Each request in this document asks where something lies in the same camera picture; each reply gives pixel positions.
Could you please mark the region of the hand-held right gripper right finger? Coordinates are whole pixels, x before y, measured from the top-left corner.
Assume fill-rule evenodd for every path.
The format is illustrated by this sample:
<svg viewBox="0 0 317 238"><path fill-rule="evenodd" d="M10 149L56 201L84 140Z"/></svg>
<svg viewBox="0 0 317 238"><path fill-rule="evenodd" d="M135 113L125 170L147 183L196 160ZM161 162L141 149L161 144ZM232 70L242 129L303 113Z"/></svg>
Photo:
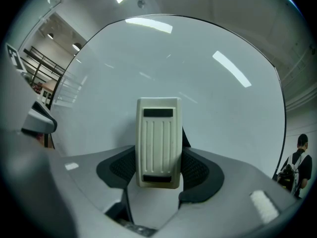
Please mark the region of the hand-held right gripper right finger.
<svg viewBox="0 0 317 238"><path fill-rule="evenodd" d="M179 209L160 238L274 238L298 209L296 199L256 167L184 148Z"/></svg>

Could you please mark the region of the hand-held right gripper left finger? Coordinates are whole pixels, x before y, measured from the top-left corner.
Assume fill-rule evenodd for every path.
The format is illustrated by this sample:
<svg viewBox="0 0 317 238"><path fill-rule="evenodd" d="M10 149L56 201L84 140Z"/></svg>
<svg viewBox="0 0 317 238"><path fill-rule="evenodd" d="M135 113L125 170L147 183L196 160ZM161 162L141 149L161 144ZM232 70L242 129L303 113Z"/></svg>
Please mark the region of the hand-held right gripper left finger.
<svg viewBox="0 0 317 238"><path fill-rule="evenodd" d="M103 213L121 203L136 171L133 146L71 157L51 155L49 160L57 183L67 179L67 186L74 185Z"/></svg>

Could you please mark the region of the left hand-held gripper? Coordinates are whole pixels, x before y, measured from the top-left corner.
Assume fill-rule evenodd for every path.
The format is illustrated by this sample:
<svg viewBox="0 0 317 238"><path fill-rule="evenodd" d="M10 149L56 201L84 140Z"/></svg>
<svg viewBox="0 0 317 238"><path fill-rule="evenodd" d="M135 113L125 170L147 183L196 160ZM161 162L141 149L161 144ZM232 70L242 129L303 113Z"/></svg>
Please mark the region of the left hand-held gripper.
<svg viewBox="0 0 317 238"><path fill-rule="evenodd" d="M26 80L31 81L31 74L26 70L23 62L19 56L18 51L11 46L9 43L6 43L6 49L8 56L11 59L13 66L16 71ZM42 103L35 101L32 105L28 115L22 126L23 130L50 134L56 131L57 121L51 115L48 108Z"/></svg>

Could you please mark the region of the white eraser block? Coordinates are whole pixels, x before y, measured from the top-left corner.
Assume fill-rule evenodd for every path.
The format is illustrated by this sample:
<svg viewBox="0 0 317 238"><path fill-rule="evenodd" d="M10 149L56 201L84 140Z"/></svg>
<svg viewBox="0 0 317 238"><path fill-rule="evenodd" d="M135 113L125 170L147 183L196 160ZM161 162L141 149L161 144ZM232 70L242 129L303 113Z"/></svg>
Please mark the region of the white eraser block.
<svg viewBox="0 0 317 238"><path fill-rule="evenodd" d="M136 181L139 187L177 189L183 148L182 100L140 98L136 110Z"/></svg>

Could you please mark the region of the large white board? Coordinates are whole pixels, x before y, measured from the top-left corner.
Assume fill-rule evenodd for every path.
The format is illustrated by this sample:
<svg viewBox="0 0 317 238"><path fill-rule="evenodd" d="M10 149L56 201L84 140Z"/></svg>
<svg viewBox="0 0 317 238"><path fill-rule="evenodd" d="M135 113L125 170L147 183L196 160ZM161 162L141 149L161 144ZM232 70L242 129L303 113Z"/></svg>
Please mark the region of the large white board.
<svg viewBox="0 0 317 238"><path fill-rule="evenodd" d="M193 148L274 175L286 129L281 83L271 62L237 34L176 15L107 25L71 61L55 91L55 149L77 156L135 144L142 97L180 98Z"/></svg>

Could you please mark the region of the black railing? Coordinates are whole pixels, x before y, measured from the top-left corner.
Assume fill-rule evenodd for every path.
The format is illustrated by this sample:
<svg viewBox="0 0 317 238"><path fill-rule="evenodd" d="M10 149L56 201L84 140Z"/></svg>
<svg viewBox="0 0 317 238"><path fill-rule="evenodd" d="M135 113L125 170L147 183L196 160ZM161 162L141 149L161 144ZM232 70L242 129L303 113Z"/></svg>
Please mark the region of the black railing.
<svg viewBox="0 0 317 238"><path fill-rule="evenodd" d="M31 77L31 85L42 85L50 80L59 81L65 69L33 46L24 49L22 62Z"/></svg>

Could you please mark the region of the white wall conduit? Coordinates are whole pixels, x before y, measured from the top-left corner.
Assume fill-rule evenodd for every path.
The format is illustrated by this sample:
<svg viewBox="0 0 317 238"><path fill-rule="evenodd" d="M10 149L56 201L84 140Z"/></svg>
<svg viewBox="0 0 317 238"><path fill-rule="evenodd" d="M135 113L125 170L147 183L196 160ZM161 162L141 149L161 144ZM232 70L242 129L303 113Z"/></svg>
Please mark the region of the white wall conduit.
<svg viewBox="0 0 317 238"><path fill-rule="evenodd" d="M286 111L317 97L317 43L311 43L282 77Z"/></svg>

